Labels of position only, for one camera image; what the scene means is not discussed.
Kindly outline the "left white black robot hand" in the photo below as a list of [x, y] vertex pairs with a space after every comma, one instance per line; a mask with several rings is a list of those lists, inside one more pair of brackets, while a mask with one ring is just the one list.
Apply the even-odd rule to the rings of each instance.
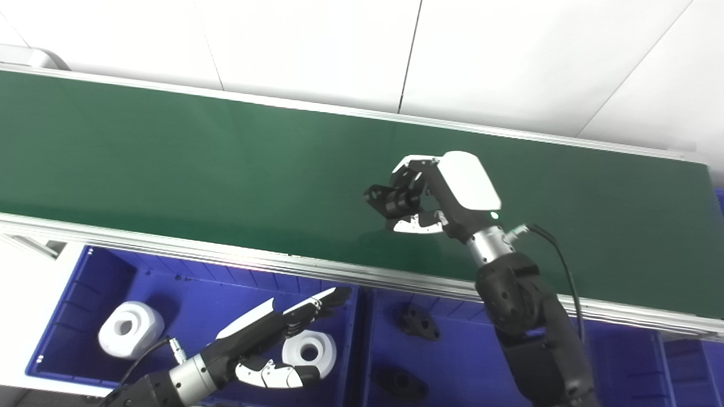
[[300, 335], [316, 320], [333, 316], [334, 309], [344, 306], [351, 294], [349, 287], [329, 288], [285, 311], [275, 311], [273, 299], [265, 301], [229, 324], [200, 351], [200, 372], [210, 378], [216, 389], [233, 380], [274, 389], [319, 382], [321, 373], [315, 366], [274, 363], [261, 356], [275, 345]]

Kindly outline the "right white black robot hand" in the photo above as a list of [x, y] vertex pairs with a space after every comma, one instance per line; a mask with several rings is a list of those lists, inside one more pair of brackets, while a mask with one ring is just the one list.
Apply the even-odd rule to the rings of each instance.
[[495, 225], [502, 202], [479, 158], [462, 150], [441, 157], [413, 154], [391, 173], [393, 203], [387, 229], [398, 233], [444, 232], [463, 244]]

